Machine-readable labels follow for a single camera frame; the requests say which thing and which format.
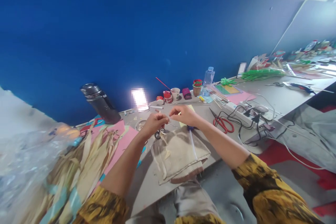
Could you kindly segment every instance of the black thermos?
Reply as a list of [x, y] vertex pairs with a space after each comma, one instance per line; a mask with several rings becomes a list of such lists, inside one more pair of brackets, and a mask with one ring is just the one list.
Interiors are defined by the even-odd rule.
[[116, 124], [121, 119], [116, 108], [110, 102], [107, 95], [95, 83], [83, 85], [80, 90], [86, 97], [88, 103], [96, 110], [98, 115], [105, 120], [106, 124]]

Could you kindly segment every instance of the patterned shirt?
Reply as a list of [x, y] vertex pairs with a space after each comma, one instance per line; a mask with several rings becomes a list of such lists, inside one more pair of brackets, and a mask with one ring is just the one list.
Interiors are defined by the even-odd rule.
[[[251, 154], [232, 172], [243, 187], [244, 197], [258, 223], [322, 223], [301, 196], [255, 155]], [[98, 187], [78, 211], [74, 224], [124, 223], [127, 211], [122, 197]], [[220, 217], [208, 214], [178, 217], [175, 223], [224, 222]]]

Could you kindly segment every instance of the small scissors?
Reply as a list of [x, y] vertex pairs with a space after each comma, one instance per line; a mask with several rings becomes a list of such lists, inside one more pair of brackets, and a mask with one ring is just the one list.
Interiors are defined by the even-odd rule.
[[160, 139], [160, 132], [166, 133], [166, 130], [164, 128], [159, 129], [158, 131], [155, 132], [154, 136], [156, 139]]
[[284, 84], [280, 82], [274, 82], [273, 84], [265, 85], [265, 86], [284, 86]]
[[[215, 112], [212, 111], [211, 108], [209, 108], [209, 109], [210, 109], [211, 113], [213, 114], [213, 116], [215, 117], [215, 119], [213, 120], [214, 121], [213, 122], [214, 126], [217, 126], [217, 124], [219, 124], [224, 129], [225, 134], [227, 134], [228, 132], [229, 133], [234, 132], [234, 130], [235, 130], [234, 126], [230, 121], [226, 120], [224, 117], [219, 117], [218, 115], [216, 115]], [[224, 121], [227, 122], [228, 124], [230, 124], [231, 130], [227, 129], [226, 125], [224, 124]]]

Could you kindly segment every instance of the straw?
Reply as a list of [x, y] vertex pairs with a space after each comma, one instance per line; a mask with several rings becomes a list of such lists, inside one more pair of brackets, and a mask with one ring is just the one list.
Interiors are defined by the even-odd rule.
[[169, 87], [167, 87], [162, 81], [160, 81], [158, 77], [156, 77], [156, 79], [172, 92], [172, 90]]

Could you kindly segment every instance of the red scissors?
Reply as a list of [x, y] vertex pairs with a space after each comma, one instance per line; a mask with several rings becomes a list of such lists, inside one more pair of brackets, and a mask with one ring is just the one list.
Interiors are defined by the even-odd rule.
[[[213, 114], [213, 116], [215, 117], [215, 119], [213, 120], [213, 124], [216, 126], [216, 124], [219, 124], [223, 129], [224, 129], [224, 133], [227, 134], [228, 132], [229, 133], [232, 133], [234, 132], [234, 126], [233, 124], [229, 121], [229, 120], [226, 120], [224, 117], [219, 117], [218, 115], [216, 115], [215, 112], [212, 111], [211, 108], [209, 108], [211, 113]], [[230, 124], [231, 126], [231, 130], [228, 130], [226, 125], [224, 124], [224, 121], [227, 122], [228, 124]]]

